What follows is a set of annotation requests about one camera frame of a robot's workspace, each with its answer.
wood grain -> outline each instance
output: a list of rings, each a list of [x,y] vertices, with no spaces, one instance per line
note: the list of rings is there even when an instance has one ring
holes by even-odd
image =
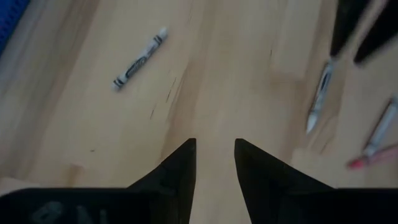
[[[272,69],[281,79],[305,77],[315,39],[321,1],[289,0],[272,49]]]
[[[379,1],[336,65],[318,126],[305,135],[336,2],[322,1],[301,80],[272,69],[286,0],[31,5],[35,13],[26,15],[35,22],[21,21],[0,58],[1,176],[45,187],[125,187],[197,138],[191,222],[249,223],[233,157],[234,139],[244,138],[334,187],[396,187],[395,160],[345,168],[398,92],[396,43],[361,68],[352,64]],[[163,26],[167,41],[119,93],[111,91]],[[396,141],[397,125],[385,145]]]

black object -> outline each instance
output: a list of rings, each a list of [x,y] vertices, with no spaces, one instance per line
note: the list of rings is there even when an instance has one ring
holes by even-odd
[[[0,198],[1,223],[188,224],[196,180],[189,139],[126,189],[27,189]]]
[[[253,224],[398,222],[397,189],[333,189],[243,139],[235,161]]]
[[[398,32],[398,1],[390,0],[359,47],[354,62],[362,63]]]
[[[354,32],[370,0],[339,0],[330,56],[338,57],[349,37]],[[370,55],[383,47],[398,33],[398,1],[389,0],[376,22],[362,41],[354,63],[363,63]]]
[[[330,56],[337,57],[364,12],[369,0],[339,0],[331,40]]]
[[[188,224],[196,177],[189,139],[126,189],[29,189],[0,197],[1,223]],[[235,141],[239,184],[253,224],[397,223],[396,189],[333,189],[251,143]]]

blue object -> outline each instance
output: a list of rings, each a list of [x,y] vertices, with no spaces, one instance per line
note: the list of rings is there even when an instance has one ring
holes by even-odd
[[[0,55],[30,0],[0,0]]]

white crayon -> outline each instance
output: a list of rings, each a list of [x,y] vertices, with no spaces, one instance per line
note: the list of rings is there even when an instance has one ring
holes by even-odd
[[[365,149],[364,155],[371,157],[373,154],[379,149],[380,143],[388,130],[388,127],[391,124],[391,121],[394,119],[398,111],[398,98],[392,97],[390,103],[387,106],[387,109],[383,113],[379,123],[377,124],[375,130],[370,137]]]
[[[140,54],[138,59],[127,69],[123,74],[118,76],[113,81],[113,89],[118,91],[122,88],[124,84],[135,74],[148,60],[148,58],[155,52],[155,50],[162,44],[162,42],[167,38],[167,28],[163,27],[159,31],[147,48]]]

